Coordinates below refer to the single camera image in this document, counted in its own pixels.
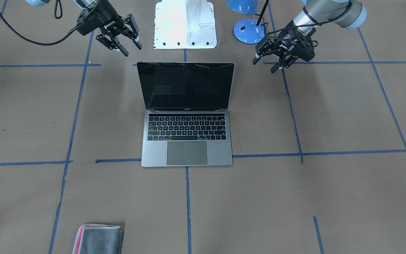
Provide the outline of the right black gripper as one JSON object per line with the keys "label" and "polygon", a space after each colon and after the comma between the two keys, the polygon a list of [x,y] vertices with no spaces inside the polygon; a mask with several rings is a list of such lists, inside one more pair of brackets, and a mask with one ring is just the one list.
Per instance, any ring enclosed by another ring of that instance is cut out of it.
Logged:
{"label": "right black gripper", "polygon": [[96,39],[109,50],[117,50],[125,57],[129,52],[117,38],[109,39],[106,35],[118,36],[123,34],[130,38],[134,45],[141,50],[142,44],[139,38],[139,28],[132,14],[127,15],[124,21],[108,1],[95,1],[83,9],[77,20],[77,31],[86,35],[99,28],[101,33]]}

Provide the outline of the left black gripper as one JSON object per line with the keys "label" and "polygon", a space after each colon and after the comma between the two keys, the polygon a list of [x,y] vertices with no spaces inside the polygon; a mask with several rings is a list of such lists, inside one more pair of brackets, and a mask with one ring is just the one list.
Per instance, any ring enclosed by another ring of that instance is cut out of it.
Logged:
{"label": "left black gripper", "polygon": [[314,58],[314,44],[310,36],[302,34],[297,28],[285,29],[278,36],[265,35],[255,46],[255,57],[252,64],[256,65],[264,56],[274,55],[277,63],[271,73],[290,67],[296,60],[310,61]]}

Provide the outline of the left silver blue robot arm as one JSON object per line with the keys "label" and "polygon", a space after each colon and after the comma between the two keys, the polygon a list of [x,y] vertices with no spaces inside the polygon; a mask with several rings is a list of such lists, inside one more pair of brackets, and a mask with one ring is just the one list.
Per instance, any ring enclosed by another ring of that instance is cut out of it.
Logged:
{"label": "left silver blue robot arm", "polygon": [[353,30],[367,18],[367,8],[357,0],[303,0],[302,10],[284,27],[267,32],[255,46],[253,65],[264,56],[274,55],[271,73],[288,68],[298,59],[311,61],[318,43],[311,36],[324,24],[334,23]]}

